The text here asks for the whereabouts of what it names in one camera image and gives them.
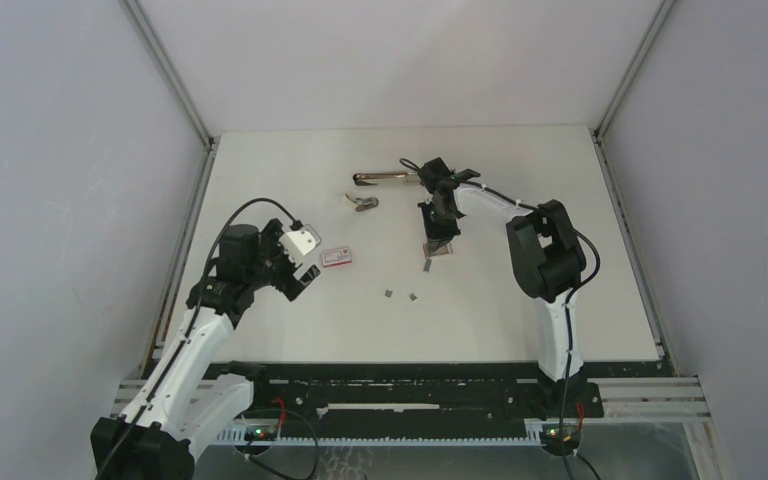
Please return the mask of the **red white staple box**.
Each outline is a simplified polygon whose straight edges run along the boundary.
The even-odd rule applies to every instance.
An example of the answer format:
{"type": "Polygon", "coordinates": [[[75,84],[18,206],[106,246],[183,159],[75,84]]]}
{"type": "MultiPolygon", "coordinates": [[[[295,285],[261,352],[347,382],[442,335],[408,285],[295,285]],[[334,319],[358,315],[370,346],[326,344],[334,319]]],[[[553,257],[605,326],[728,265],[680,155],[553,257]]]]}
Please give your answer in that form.
{"type": "Polygon", "coordinates": [[[349,247],[339,247],[324,250],[321,253],[321,263],[324,268],[333,268],[352,263],[352,254],[349,247]]]}

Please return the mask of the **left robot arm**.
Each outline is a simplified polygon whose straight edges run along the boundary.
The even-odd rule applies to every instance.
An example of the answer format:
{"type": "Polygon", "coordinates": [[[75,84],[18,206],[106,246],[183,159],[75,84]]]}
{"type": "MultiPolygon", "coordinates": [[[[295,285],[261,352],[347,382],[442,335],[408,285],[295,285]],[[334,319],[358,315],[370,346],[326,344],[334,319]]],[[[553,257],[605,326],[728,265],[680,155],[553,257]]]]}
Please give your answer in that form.
{"type": "Polygon", "coordinates": [[[238,414],[265,414],[271,388],[246,373],[219,376],[193,398],[217,352],[230,339],[255,294],[272,287],[289,301],[319,275],[300,269],[321,239],[299,221],[259,229],[226,225],[186,302],[172,346],[115,418],[100,418],[90,441],[99,479],[190,479],[205,449],[238,414]]]}

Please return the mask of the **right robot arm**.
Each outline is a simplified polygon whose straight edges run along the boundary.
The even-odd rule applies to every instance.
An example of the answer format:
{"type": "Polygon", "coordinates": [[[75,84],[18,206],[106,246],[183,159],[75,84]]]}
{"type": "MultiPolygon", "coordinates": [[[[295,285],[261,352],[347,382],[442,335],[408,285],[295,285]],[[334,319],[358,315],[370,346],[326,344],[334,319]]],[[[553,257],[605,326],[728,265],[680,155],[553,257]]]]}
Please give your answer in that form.
{"type": "Polygon", "coordinates": [[[551,200],[529,205],[478,181],[472,169],[456,171],[441,158],[418,166],[399,163],[416,174],[430,198],[418,204],[429,254],[446,248],[461,233],[458,220],[476,217],[504,234],[512,272],[523,293],[534,300],[538,319],[538,366],[548,379],[539,388],[538,402],[552,416],[565,415],[578,400],[567,379],[583,365],[576,342],[575,303],[578,291],[592,278],[583,245],[593,252],[597,273],[601,260],[593,243],[575,229],[564,205],[551,200]]]}

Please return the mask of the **staple box tray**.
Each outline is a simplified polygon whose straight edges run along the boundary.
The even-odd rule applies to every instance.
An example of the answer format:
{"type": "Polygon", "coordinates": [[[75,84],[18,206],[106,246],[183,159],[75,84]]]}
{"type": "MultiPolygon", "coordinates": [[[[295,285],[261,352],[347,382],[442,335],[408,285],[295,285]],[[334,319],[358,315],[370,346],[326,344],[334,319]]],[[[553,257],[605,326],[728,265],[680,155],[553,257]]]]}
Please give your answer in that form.
{"type": "Polygon", "coordinates": [[[450,243],[440,245],[425,243],[423,245],[423,254],[426,259],[448,256],[453,254],[453,247],[450,243]]]}

